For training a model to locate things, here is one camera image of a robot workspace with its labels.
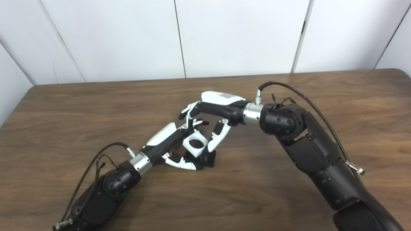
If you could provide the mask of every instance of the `wooden table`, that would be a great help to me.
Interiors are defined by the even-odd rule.
[[[121,141],[138,151],[169,122],[182,124],[180,111],[203,91],[254,100],[266,81],[291,84],[322,110],[367,171],[368,190],[410,230],[411,80],[396,69],[35,86],[0,130],[0,230],[51,230],[103,146]],[[309,108],[281,87],[265,89],[263,103],[271,92]],[[203,118],[208,136],[218,118]],[[106,153],[128,158],[122,148]],[[329,231],[332,215],[274,137],[239,125],[217,148],[214,168],[148,171],[106,230]]]

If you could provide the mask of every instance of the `robotic arm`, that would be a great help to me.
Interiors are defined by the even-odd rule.
[[[363,169],[343,158],[340,152],[343,149],[328,136],[310,112],[290,98],[291,104],[284,105],[285,100],[277,104],[274,95],[274,104],[260,104],[261,91],[268,85],[272,82],[258,89],[255,103],[239,96],[209,91],[201,95],[201,102],[190,104],[182,111],[179,119],[186,117],[187,121],[193,120],[199,113],[223,118],[217,123],[201,154],[207,155],[213,151],[231,126],[258,126],[264,133],[277,138],[295,166],[310,177],[330,207],[337,211],[333,220],[339,231],[403,231],[391,214],[356,179],[356,174],[364,174]],[[295,91],[306,99],[302,93]],[[307,133],[298,138],[304,131]]]
[[[208,122],[193,119],[190,129],[196,132],[196,128],[200,125],[208,125]],[[96,175],[92,185],[73,203],[70,214],[67,217],[64,214],[61,222],[53,226],[53,230],[96,231],[101,229],[124,201],[129,191],[139,183],[141,176],[156,165],[166,163],[183,169],[203,169],[200,161],[190,162],[170,152],[171,147],[188,136],[187,128],[187,124],[176,128],[175,123],[169,123],[155,134],[137,154],[125,144],[114,143],[114,145],[124,146],[132,157],[131,160],[121,163],[116,166],[116,169],[103,176]]]

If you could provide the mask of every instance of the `black cable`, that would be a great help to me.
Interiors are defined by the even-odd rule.
[[[298,91],[297,89],[291,87],[288,84],[285,83],[281,83],[281,82],[267,82],[267,83],[263,83],[261,86],[258,87],[258,89],[260,90],[260,92],[263,91],[264,88],[270,86],[270,85],[279,85],[279,86],[283,86],[285,88],[290,89],[291,91],[293,91],[294,93],[296,93],[298,96],[300,96],[301,98],[303,98],[314,110],[315,112],[317,112],[317,114],[321,117],[321,119],[324,121],[324,123],[327,125],[328,129],[330,130],[332,136],[335,139],[335,142],[337,143],[339,149],[341,150],[342,156],[344,157],[344,159],[348,162],[350,162],[350,159],[348,158],[347,153],[345,152],[344,148],[342,147],[341,142],[339,141],[339,138],[337,136],[337,134],[335,133],[334,129],[332,128],[330,122],[327,120],[327,118],[321,113],[320,109],[318,109],[313,102],[311,102],[311,100],[306,97],[303,93],[301,93],[300,91]],[[358,174],[356,173],[355,170],[351,169],[351,171],[354,174],[354,177],[360,182],[360,184],[364,186],[363,182],[361,181],[360,177],[358,176]]]
[[[89,164],[89,165],[87,166],[87,168],[85,169],[85,171],[84,171],[82,177],[80,178],[80,180],[79,180],[76,188],[74,189],[74,192],[73,192],[73,194],[72,194],[72,196],[71,196],[71,198],[70,198],[70,200],[69,200],[69,202],[68,202],[68,204],[67,204],[67,207],[66,207],[66,209],[65,209],[65,211],[64,211],[64,213],[63,213],[63,216],[61,217],[60,222],[63,222],[63,221],[65,220],[66,215],[67,215],[67,213],[68,213],[68,211],[69,211],[69,209],[70,209],[70,207],[71,207],[71,205],[72,205],[72,203],[73,203],[73,200],[74,200],[74,198],[76,197],[76,194],[77,194],[77,192],[79,191],[79,188],[80,188],[81,184],[83,183],[85,176],[86,176],[87,173],[89,172],[90,168],[93,166],[93,163],[94,163],[94,162],[97,160],[97,158],[103,153],[103,151],[105,151],[107,148],[109,148],[109,147],[111,147],[111,146],[115,146],[115,145],[117,145],[117,146],[122,146],[122,147],[124,147],[125,149],[127,149],[127,148],[129,147],[127,144],[121,143],[121,142],[111,143],[111,144],[107,145],[106,147],[102,148],[102,149],[96,154],[96,156],[94,156],[94,158],[92,159],[92,161],[90,162],[90,164]]]

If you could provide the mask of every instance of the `cable connector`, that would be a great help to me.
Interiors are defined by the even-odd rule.
[[[127,152],[129,152],[129,155],[131,156],[131,158],[136,157],[136,154],[133,152],[133,150],[131,150],[130,147],[126,148]]]
[[[360,167],[358,167],[357,165],[355,165],[355,164],[353,164],[353,163],[351,163],[351,162],[349,162],[349,161],[346,161],[345,164],[346,164],[349,168],[353,169],[357,174],[360,174],[360,175],[364,175],[364,174],[365,174],[365,171],[364,171],[363,168],[360,168]]]
[[[64,227],[66,227],[68,225],[72,225],[72,224],[73,224],[73,219],[69,218],[69,219],[67,219],[63,222],[59,222],[59,223],[56,223],[55,225],[53,225],[53,230],[57,231],[57,230],[60,230],[61,228],[64,228]]]
[[[261,91],[259,89],[257,89],[257,94],[256,94],[256,105],[260,105],[261,104]]]

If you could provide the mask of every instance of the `white wall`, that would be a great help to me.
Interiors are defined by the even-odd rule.
[[[373,69],[411,0],[315,0],[295,72]]]
[[[309,0],[176,0],[187,78],[289,73]]]
[[[0,1],[0,39],[36,84],[84,82],[40,0]]]
[[[411,77],[411,11],[404,17],[376,68],[398,68]]]
[[[184,78],[173,0],[42,0],[87,82]]]
[[[0,45],[0,127],[32,86]]]

